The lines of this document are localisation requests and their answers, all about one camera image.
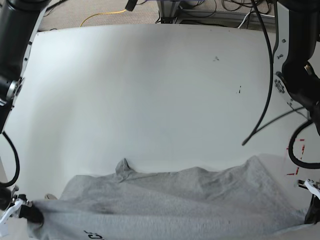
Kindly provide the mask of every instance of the black wire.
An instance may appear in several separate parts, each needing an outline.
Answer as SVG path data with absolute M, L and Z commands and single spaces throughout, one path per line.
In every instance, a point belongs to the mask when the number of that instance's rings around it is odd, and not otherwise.
M 158 17 L 158 19 L 155 21 L 155 24 L 160 23 L 160 18 L 161 18 L 161 16 L 160 16 L 160 11 L 158 11 L 158 14 L 159 14 L 159 17 Z
M 8 137 L 8 135 L 6 134 L 5 131 L 2 134 L 5 137 L 5 139 L 8 141 L 10 147 L 12 148 L 13 153 L 14 153 L 14 159 L 15 159 L 15 174 L 14 174 L 13 179 L 11 181 L 6 182 L 6 183 L 0 182 L 1 188 L 8 188 L 8 187 L 12 186 L 13 184 L 15 184 L 16 181 L 18 180 L 18 177 L 20 174 L 20 162 L 19 162 L 19 156 L 18 156 L 18 152 L 15 148 L 15 145 L 13 144 L 13 142 Z
M 146 2 L 148 2 L 148 1 L 143 1 L 141 3 L 137 3 L 136 5 L 142 5 L 142 4 L 145 4 Z
M 56 2 L 55 4 L 53 4 L 52 6 L 50 6 L 50 7 L 48 7 L 47 9 L 46 9 L 46 11 L 48 11 L 49 10 L 49 8 L 51 9 L 51 11 L 47 14 L 47 15 L 44 15 L 43 17 L 47 17 L 47 16 L 49 16 L 52 12 L 53 12 L 53 10 L 55 10 L 56 9 L 56 7 L 57 6 L 59 6 L 60 4 L 61 4 L 61 2 L 62 2 L 63 0 L 59 0 L 59 2 Z
M 250 13 L 249 13 L 249 16 L 248 16 L 248 19 L 247 19 L 248 22 L 246 23 L 246 29 L 248 29 L 248 27 L 249 27 L 251 14 L 252 14 L 252 8 L 250 9 Z
M 237 11 L 237 10 L 239 10 L 239 9 L 242 7 L 241 5 L 238 5 L 238 7 L 237 7 L 237 8 L 234 8 L 234 9 L 227 8 L 227 6 L 226 6 L 226 4 L 225 4 L 225 1 L 226 1 L 226 0 L 221 0 L 222 7 L 223 7 L 225 10 L 229 11 L 229 12 Z
M 285 116 L 287 116 L 287 115 L 289 115 L 289 114 L 292 114 L 292 113 L 298 113 L 298 114 L 300 114 L 300 112 L 298 112 L 298 111 L 299 111 L 299 110 L 302 110 L 302 109 L 305 109 L 305 108 L 304 108 L 304 107 L 299 107 L 299 108 L 296 108 L 296 109 L 292 109 L 292 110 L 290 110 L 290 111 L 287 111 L 287 112 L 281 114 L 280 116 L 277 116 L 276 118 L 272 119 L 271 121 L 268 121 L 268 122 L 267 122 L 266 124 L 264 124 L 263 126 L 259 127 L 259 128 L 256 130 L 256 132 L 255 132 L 254 135 L 256 135 L 258 132 L 260 132 L 262 129 L 268 127 L 270 124 L 273 124 L 274 122 L 278 121 L 279 119 L 282 119 L 283 117 L 285 117 Z
M 183 10 L 182 10 L 182 12 L 187 14 L 187 15 L 189 15 L 189 16 L 191 16 L 191 17 L 195 17 L 195 18 L 208 18 L 208 17 L 211 17 L 213 14 L 215 14 L 216 11 L 217 11 L 217 1 L 214 0 L 214 3 L 215 3 L 214 11 L 212 13 L 210 13 L 210 15 L 208 15 L 208 16 L 195 16 L 195 15 L 192 15 L 192 14 L 186 12 L 186 11 L 183 11 Z
M 301 112 L 296 112 L 297 114 L 301 115 L 302 117 L 304 117 L 306 120 L 309 120 L 305 115 L 303 115 Z
M 265 1 L 265 0 L 256 0 L 256 1 L 254 1 L 254 2 L 255 2 L 255 4 L 256 4 L 257 6 L 259 6 L 259 5 L 262 4 L 264 1 Z M 237 7 L 237 8 L 230 9 L 230 8 L 228 8 L 228 7 L 226 6 L 225 2 L 236 4 L 236 5 L 238 5 L 238 7 Z M 242 8 L 242 7 L 245 7 L 245 8 L 253 8 L 252 2 L 244 2 L 244 0 L 241 0 L 241 2 L 238 2 L 238 1 L 235 1 L 235 0 L 221 0 L 221 4 L 222 4 L 222 7 L 223 7 L 225 10 L 229 11 L 229 12 L 237 11 L 237 10 L 239 10 L 239 9 Z M 272 10 L 272 9 L 271 9 L 271 5 L 270 5 L 268 2 L 266 2 L 266 4 L 267 4 L 267 7 L 268 7 L 268 11 L 267 11 L 267 12 L 260 12 L 260 11 L 259 11 L 259 13 L 261 13 L 261 14 L 269 14 L 269 13 L 271 12 L 271 10 Z
M 299 159 L 296 158 L 295 154 L 294 154 L 294 143 L 296 141 L 296 138 L 298 137 L 299 133 L 301 133 L 304 129 L 306 129 L 307 127 L 309 127 L 311 124 L 313 124 L 313 121 L 310 119 L 308 121 L 306 121 L 304 124 L 302 124 L 301 126 L 299 126 L 293 133 L 290 142 L 289 142 L 289 147 L 288 147 L 288 153 L 289 153 L 289 157 L 291 159 L 291 161 L 304 169 L 320 169 L 320 162 L 316 162 L 316 163 L 307 163 L 307 162 L 303 162 L 300 161 Z
M 270 64 L 270 73 L 269 73 L 270 74 L 270 76 L 269 76 L 270 80 L 269 80 L 268 96 L 266 98 L 265 106 L 264 106 L 264 109 L 262 111 L 261 117 L 260 117 L 259 121 L 257 122 L 256 126 L 254 127 L 254 129 L 252 130 L 252 132 L 250 133 L 250 135 L 243 141 L 242 146 L 246 145 L 247 142 L 252 138 L 252 136 L 255 135 L 257 129 L 259 128 L 262 120 L 264 119 L 264 117 L 265 117 L 265 115 L 267 113 L 267 110 L 268 110 L 268 107 L 269 107 L 269 103 L 270 103 L 270 99 L 271 99 L 271 94 L 272 94 L 273 76 L 274 76 L 274 62 L 273 62 L 272 48 L 271 48 L 270 40 L 269 40 L 269 37 L 268 37 L 267 29 L 266 29 L 266 26 L 264 24 L 264 21 L 262 20 L 262 17 L 260 15 L 260 12 L 258 10 L 256 2 L 254 0 L 251 0 L 251 3 L 252 3 L 252 6 L 254 8 L 254 11 L 256 13 L 256 16 L 259 19 L 259 22 L 260 22 L 260 25 L 261 25 L 261 28 L 262 28 L 262 31 L 263 31 L 263 34 L 264 34 L 264 38 L 265 38 L 265 41 L 266 41 L 266 45 L 268 47 L 269 64 Z
M 183 23 L 183 22 L 192 22 L 192 23 L 196 23 L 198 25 L 219 26 L 219 27 L 227 28 L 227 26 L 225 26 L 225 25 L 215 24 L 215 23 L 203 23 L 203 22 L 199 22 L 199 21 L 196 21 L 196 20 L 183 20 L 182 22 L 180 22 L 180 24 L 186 24 L 186 23 Z
M 185 2 L 185 4 L 189 5 L 192 9 L 194 9 L 195 7 L 197 6 L 200 6 L 201 4 L 203 4 L 206 0 L 201 0 L 201 1 L 198 1 L 196 5 L 192 5 L 188 2 Z
M 59 2 L 56 2 L 55 4 L 52 4 L 51 6 L 48 6 L 47 9 L 45 10 L 46 12 L 50 11 L 51 9 L 54 9 L 56 6 L 59 6 L 60 4 L 63 4 L 68 0 L 61 0 Z

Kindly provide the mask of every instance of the gray fabric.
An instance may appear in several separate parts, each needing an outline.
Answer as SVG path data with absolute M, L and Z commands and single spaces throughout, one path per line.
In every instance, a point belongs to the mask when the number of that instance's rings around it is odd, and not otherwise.
M 257 157 L 221 172 L 194 167 L 138 173 L 122 160 L 116 173 L 75 176 L 60 200 L 36 201 L 41 240 L 220 240 L 272 235 L 304 223 Z

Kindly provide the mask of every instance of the gray t-shirt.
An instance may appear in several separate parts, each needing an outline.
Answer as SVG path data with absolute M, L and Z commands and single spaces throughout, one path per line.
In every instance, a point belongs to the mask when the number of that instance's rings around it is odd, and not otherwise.
M 40 240 L 260 239 L 302 225 L 257 157 L 224 171 L 138 173 L 126 160 L 107 176 L 75 176 L 59 200 L 35 201 Z

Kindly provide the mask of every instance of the metal frame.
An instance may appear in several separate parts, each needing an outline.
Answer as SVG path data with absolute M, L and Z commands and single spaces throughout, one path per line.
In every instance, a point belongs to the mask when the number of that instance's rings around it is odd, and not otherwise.
M 177 18 L 178 9 L 180 5 L 179 0 L 160 0 L 156 1 L 160 13 L 160 21 L 162 24 L 173 24 L 174 19 Z
M 183 20 L 191 21 L 223 21 L 230 23 L 241 23 L 247 13 L 233 11 L 208 11 L 195 9 L 179 9 L 181 1 L 157 0 L 162 24 L 179 24 Z M 266 26 L 275 26 L 275 18 L 272 16 L 261 16 Z M 250 23 L 259 25 L 259 19 L 255 14 L 250 16 Z

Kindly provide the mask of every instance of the yellow cable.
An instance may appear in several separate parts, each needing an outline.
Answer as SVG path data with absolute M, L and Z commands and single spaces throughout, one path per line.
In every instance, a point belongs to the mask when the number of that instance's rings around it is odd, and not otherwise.
M 96 14 L 93 14 L 89 17 L 87 17 L 80 25 L 80 28 L 82 27 L 82 25 L 85 23 L 85 21 L 87 21 L 88 19 L 94 17 L 94 16 L 98 16 L 98 15 L 109 15 L 109 14 L 122 14 L 124 13 L 125 11 L 127 10 L 122 10 L 122 11 L 112 11 L 112 12 L 100 12 L 100 13 L 96 13 Z

